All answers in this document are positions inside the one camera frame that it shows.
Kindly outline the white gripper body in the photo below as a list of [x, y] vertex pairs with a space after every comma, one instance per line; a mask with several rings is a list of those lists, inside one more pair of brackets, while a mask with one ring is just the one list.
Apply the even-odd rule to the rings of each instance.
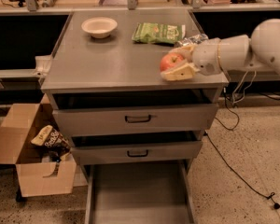
[[192, 53], [192, 61], [205, 76], [217, 75], [221, 72], [218, 64], [218, 45], [220, 39], [205, 40]]

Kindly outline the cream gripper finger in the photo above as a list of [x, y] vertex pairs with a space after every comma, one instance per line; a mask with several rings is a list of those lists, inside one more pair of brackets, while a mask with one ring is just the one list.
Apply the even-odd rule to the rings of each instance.
[[199, 72], [194, 63], [181, 63], [161, 72], [161, 77], [167, 81], [192, 79]]
[[195, 48], [196, 48], [196, 45], [192, 44], [192, 45], [187, 45], [184, 47], [178, 47], [178, 48], [171, 49], [170, 52], [175, 52], [175, 53], [181, 54], [185, 59], [187, 59], [189, 62], [191, 62], [193, 51], [195, 50]]

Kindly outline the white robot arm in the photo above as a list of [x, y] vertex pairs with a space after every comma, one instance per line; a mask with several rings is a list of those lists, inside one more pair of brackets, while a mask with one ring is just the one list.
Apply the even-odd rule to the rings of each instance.
[[260, 23], [251, 36], [207, 39], [198, 45], [172, 49], [169, 55], [174, 53], [183, 60], [161, 71], [161, 77], [168, 81], [191, 79], [196, 73], [211, 76], [269, 69], [280, 76], [280, 19]]

